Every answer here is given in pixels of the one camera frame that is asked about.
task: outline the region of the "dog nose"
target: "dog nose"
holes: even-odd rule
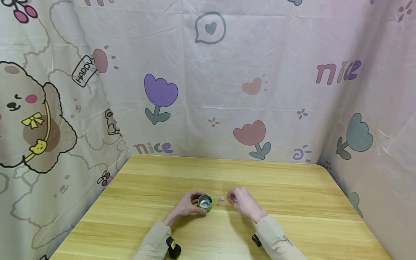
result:
[[[6,105],[8,108],[15,108],[17,107],[17,104],[15,102],[10,102]]]

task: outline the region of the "hand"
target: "hand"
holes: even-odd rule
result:
[[[227,197],[236,198],[236,201],[230,199],[228,202],[233,205],[238,212],[249,217],[256,224],[262,218],[267,216],[267,212],[260,207],[253,196],[251,196],[251,193],[244,187],[229,190]]]
[[[203,208],[197,208],[193,205],[198,203],[198,198],[204,194],[206,193],[203,191],[186,192],[180,201],[166,215],[165,219],[163,220],[163,224],[171,227],[176,221],[180,220],[182,217],[190,215],[191,213],[206,215],[206,210]]]

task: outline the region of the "purple tulip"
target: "purple tulip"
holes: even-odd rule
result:
[[[152,74],[144,77],[144,91],[150,102],[159,107],[170,106],[178,98],[178,87],[175,84],[168,84],[162,78],[155,79]]]
[[[152,113],[150,109],[146,108],[144,112],[152,124],[164,122],[171,117],[168,112],[160,113],[161,107],[170,106],[178,98],[178,87],[173,83],[167,83],[162,78],[155,79],[152,74],[147,74],[144,77],[144,91],[147,98],[155,105]]]

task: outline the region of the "pink heart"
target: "pink heart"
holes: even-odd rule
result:
[[[261,78],[257,77],[251,83],[246,82],[241,88],[249,95],[257,95],[261,88]]]
[[[244,125],[243,129],[234,129],[233,134],[244,145],[256,145],[263,141],[266,135],[266,126],[263,122],[257,120],[253,124]]]

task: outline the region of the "black wrist device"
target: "black wrist device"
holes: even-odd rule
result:
[[[254,234],[252,237],[251,237],[251,239],[254,241],[254,243],[256,243],[256,245],[257,245],[257,247],[259,248],[259,247],[261,247],[261,242],[260,242],[260,239],[259,239],[259,237],[256,235],[256,234]]]
[[[166,239],[166,244],[168,244],[169,256],[172,259],[178,258],[182,252],[182,248],[180,247],[180,245],[176,244],[175,240],[173,240],[171,236],[168,237],[168,239]]]

